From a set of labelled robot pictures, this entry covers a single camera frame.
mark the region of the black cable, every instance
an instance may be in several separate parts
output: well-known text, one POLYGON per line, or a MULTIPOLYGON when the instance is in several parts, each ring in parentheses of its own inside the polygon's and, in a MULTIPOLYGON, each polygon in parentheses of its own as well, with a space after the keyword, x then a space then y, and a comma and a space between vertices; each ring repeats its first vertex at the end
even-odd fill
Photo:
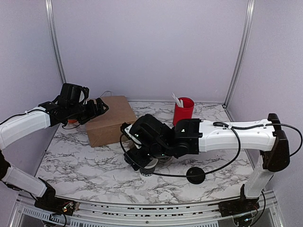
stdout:
MULTIPOLYGON (((217 169, 214 169, 214 170, 211 170, 209 172, 206 172, 205 174, 199 174, 199 175, 194 175, 194 176, 190 176, 190 177, 198 177, 198 176, 204 176, 204 175, 207 175, 207 174, 212 174, 214 172, 217 172, 217 171, 219 171, 219 170, 227 167, 228 165, 230 165, 232 162, 234 162, 238 158, 238 156, 239 156, 239 154, 241 152, 241 141, 240 141, 240 138, 239 138, 239 135, 237 134, 237 132, 234 129, 231 129, 231 130, 233 131, 233 133, 235 133, 235 135, 237 137, 237 140, 238 140, 238 144, 239 144, 238 152, 237 152, 236 156, 230 162, 228 162, 227 164, 223 165, 222 167, 219 167, 217 169)), ((140 166, 135 161, 133 161, 133 159, 131 157, 129 157, 129 155, 127 154, 127 152, 126 152, 126 150, 125 150, 125 148, 124 148, 124 146, 122 144, 122 137, 123 136, 124 136, 123 134, 120 136, 120 146, 121 146, 123 152, 129 158, 129 160, 131 160, 134 164, 136 164, 139 168, 143 169, 147 173, 153 174, 153 175, 158 175, 158 176, 168 176, 168 177, 189 177, 189 176, 186 176, 186 175, 160 174, 160 173, 152 172, 152 171, 150 171, 148 169, 145 169, 144 167, 140 166)))
POLYGON ((262 215, 263 215, 264 212, 265 212, 265 208, 266 208, 266 198, 265 198, 264 192, 263 192, 263 191, 261 191, 261 192, 262 192, 263 199, 264 199, 264 207, 263 207, 263 210, 262 210, 262 213, 260 214, 260 216, 255 220, 254 223, 252 223, 252 224, 250 225, 250 227, 254 226, 254 225, 260 220, 260 218, 262 217, 262 215))
MULTIPOLYGON (((32 195, 32 193, 29 193, 29 194, 30 194, 30 196, 31 196, 37 203, 39 203, 39 201, 32 195)), ((61 210, 53 209, 53 208, 50 208, 50 209, 57 212, 57 213, 52 214, 52 216, 53 216, 53 215, 56 215, 56 214, 62 214, 62 215, 63 215, 64 220, 65 220, 65 221, 64 221, 63 227, 66 227, 67 218, 66 218, 66 215, 64 214, 64 212, 61 211, 61 210)))
POLYGON ((66 126, 66 125, 62 125, 62 128, 63 128, 63 129, 65 129, 65 130, 70 130, 70 129, 75 129, 75 128, 78 128, 80 125, 81 125, 81 124, 78 124, 78 125, 76 125, 75 127, 68 128, 68 129, 67 129, 67 128, 65 128, 65 126, 66 126))
POLYGON ((43 112, 43 113, 46 113, 46 114, 52 116, 51 114, 49 114, 48 112, 46 112, 46 111, 44 111, 44 110, 34 109, 34 110, 30 110, 30 111, 28 111, 28 112, 26 112, 26 113, 21 113, 21 114, 19 113, 19 114, 13 115, 13 116, 9 117, 8 119, 2 121, 2 122, 0 123, 0 125, 4 124, 5 122, 7 122, 8 120, 10 120, 10 119, 12 119, 12 118, 14 118, 14 117, 19 117, 19 116, 27 115, 27 114, 29 114, 29 113, 31 113, 31 112, 36 112, 36 111, 43 112))
POLYGON ((21 113, 21 114, 19 113, 19 114, 10 116, 9 118, 7 118, 7 119, 5 119, 4 121, 2 121, 2 122, 0 123, 0 125, 4 124, 5 122, 7 122, 8 120, 10 120, 10 119, 12 119, 12 118, 14 118, 14 117, 24 116, 24 115, 27 115, 27 114, 29 114, 29 113, 31 113, 31 112, 43 112, 43 113, 46 113, 46 114, 48 114, 49 116, 53 117, 54 119, 58 120, 59 122, 61 122, 61 121, 64 121, 64 120, 68 119, 69 117, 72 117, 72 116, 74 116, 74 115, 76 115, 76 114, 80 114, 80 113, 82 113, 82 112, 84 112, 84 111, 81 111, 81 112, 79 112, 79 113, 73 113, 73 114, 71 114, 71 115, 69 115, 69 116, 67 116, 67 117, 65 117, 65 118, 63 118, 63 119, 58 119, 56 116, 54 116, 54 115, 48 113, 48 112, 45 111, 45 110, 33 109, 33 110, 30 110, 30 111, 27 111, 26 113, 21 113))
MULTIPOLYGON (((219 127, 226 127, 228 128, 229 125, 226 124, 226 123, 223 123, 223 122, 214 122, 213 123, 214 126, 219 126, 219 127)), ((302 147, 302 144, 303 144, 303 136, 302 136, 302 133, 300 132, 300 130, 298 130, 296 127, 292 126, 292 125, 289 125, 289 124, 282 124, 282 123, 269 123, 269 124, 266 124, 266 125, 263 125, 263 124, 257 124, 257 125, 253 125, 253 126, 250 126, 250 127, 237 127, 237 126, 232 126, 233 129, 236 129, 236 130, 248 130, 248 129, 254 129, 254 128, 258 128, 258 127, 266 127, 266 126, 274 126, 274 125, 279 125, 279 126, 284 126, 284 127, 287 127, 287 128, 291 128, 293 130, 295 130, 299 135, 300 135, 300 139, 301 139, 301 142, 300 142, 300 145, 299 145, 299 148, 294 152, 292 153, 291 155, 289 155, 289 157, 295 155, 296 153, 299 152, 299 150, 301 149, 302 147)))

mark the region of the marble surface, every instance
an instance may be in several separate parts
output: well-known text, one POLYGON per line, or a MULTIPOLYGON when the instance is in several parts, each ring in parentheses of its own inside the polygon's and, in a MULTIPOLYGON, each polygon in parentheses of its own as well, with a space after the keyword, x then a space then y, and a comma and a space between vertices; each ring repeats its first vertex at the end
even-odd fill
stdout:
MULTIPOLYGON (((131 102, 139 117, 152 114, 172 126, 174 103, 131 102)), ((196 104, 193 118, 229 121, 221 105, 196 104)), ((158 165, 157 171, 185 175, 193 166, 205 171, 218 168, 236 154, 236 150, 218 150, 199 155, 173 158, 158 165)), ((240 187, 252 173, 244 151, 227 168, 206 176, 200 185, 186 178, 150 176, 135 172, 125 161, 120 145, 91 148, 85 126, 73 130, 59 127, 36 174, 50 183, 57 195, 88 201, 127 204, 171 204, 209 201, 238 196, 240 187)))

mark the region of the black circular disc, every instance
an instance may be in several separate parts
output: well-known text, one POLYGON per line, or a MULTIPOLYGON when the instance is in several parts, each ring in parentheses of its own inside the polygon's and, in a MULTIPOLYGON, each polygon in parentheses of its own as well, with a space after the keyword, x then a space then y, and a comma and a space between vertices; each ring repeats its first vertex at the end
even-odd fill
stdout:
POLYGON ((186 172, 186 176, 188 176, 187 180, 193 184, 200 184, 205 180, 205 172, 199 167, 191 167, 190 169, 188 169, 188 171, 186 172))

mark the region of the white enclosure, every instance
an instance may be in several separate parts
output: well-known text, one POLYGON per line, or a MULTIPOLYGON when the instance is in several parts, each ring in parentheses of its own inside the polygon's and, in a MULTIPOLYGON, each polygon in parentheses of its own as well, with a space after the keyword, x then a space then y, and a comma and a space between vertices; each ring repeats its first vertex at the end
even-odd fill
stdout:
POLYGON ((92 96, 171 100, 175 92, 223 103, 246 8, 245 0, 54 1, 66 79, 92 96))
MULTIPOLYGON (((0 122, 53 100, 68 82, 90 97, 110 90, 173 101, 174 92, 223 104, 235 121, 277 113, 303 131, 302 12, 301 0, 2 1, 0 122)), ((286 133, 292 152, 299 139, 286 133)), ((34 175, 53 134, 32 134, 3 154, 34 175)), ((250 154, 256 162, 259 152, 250 154)), ((302 160, 301 151, 269 185, 286 227, 303 222, 302 160)), ((0 196, 7 226, 17 193, 1 184, 0 196)))

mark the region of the white utensil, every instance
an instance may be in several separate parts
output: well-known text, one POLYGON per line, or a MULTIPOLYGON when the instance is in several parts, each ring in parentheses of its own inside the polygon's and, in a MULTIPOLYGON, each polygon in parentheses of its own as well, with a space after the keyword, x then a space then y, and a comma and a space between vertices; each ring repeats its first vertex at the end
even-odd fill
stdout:
POLYGON ((181 107, 181 102, 180 102, 180 100, 175 96, 174 93, 172 93, 172 97, 173 97, 174 100, 176 101, 177 106, 178 106, 178 107, 181 107))

